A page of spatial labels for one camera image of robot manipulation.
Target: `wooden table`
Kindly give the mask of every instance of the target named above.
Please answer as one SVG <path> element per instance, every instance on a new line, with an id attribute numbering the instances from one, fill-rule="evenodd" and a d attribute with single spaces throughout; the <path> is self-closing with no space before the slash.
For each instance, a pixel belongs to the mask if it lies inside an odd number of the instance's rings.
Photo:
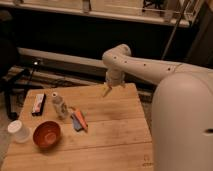
<path id="1" fill-rule="evenodd" d="M 102 90 L 103 85 L 29 91 L 20 120 L 32 132 L 44 121 L 56 121 L 62 139 L 46 152 L 32 138 L 24 144 L 11 142 L 2 171 L 152 171 L 152 140 L 135 85 L 116 87 L 105 98 Z M 88 133 L 76 132 L 69 117 L 57 118 L 51 103 L 54 91 L 68 108 L 83 111 Z M 47 95 L 41 117 L 31 115 L 37 93 Z"/>

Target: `orange bowl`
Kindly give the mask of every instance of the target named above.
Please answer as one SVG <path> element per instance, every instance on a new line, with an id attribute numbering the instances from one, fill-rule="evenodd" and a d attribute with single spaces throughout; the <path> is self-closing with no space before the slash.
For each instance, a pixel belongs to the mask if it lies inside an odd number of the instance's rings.
<path id="1" fill-rule="evenodd" d="M 33 141 L 39 148 L 46 149 L 55 145 L 60 137 L 60 126 L 56 122 L 46 121 L 34 131 Z"/>

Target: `orange carrot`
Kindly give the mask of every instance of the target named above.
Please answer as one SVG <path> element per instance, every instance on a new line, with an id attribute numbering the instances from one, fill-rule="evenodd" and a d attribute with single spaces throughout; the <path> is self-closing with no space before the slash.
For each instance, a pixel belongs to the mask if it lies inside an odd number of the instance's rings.
<path id="1" fill-rule="evenodd" d="M 81 111 L 79 109 L 76 109 L 74 112 L 76 118 L 78 119 L 79 123 L 81 124 L 81 126 L 84 128 L 84 130 L 87 132 L 88 130 L 88 126 L 87 123 L 81 113 Z"/>

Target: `white cup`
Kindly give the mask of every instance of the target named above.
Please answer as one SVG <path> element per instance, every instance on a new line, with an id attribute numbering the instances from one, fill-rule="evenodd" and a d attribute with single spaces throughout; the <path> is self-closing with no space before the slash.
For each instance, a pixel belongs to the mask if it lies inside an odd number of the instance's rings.
<path id="1" fill-rule="evenodd" d="M 14 141 L 18 143 L 24 143 L 30 137 L 30 129 L 20 120 L 11 122 L 7 127 L 7 131 L 13 136 Z"/>

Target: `water bottle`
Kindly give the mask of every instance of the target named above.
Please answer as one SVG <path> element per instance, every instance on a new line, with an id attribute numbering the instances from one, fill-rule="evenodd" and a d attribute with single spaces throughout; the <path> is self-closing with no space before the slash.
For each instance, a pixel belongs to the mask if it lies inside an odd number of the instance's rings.
<path id="1" fill-rule="evenodd" d="M 60 119 L 65 119 L 68 115 L 67 105 L 63 101 L 63 98 L 59 96 L 57 92 L 52 93 L 52 104 L 56 113 Z"/>

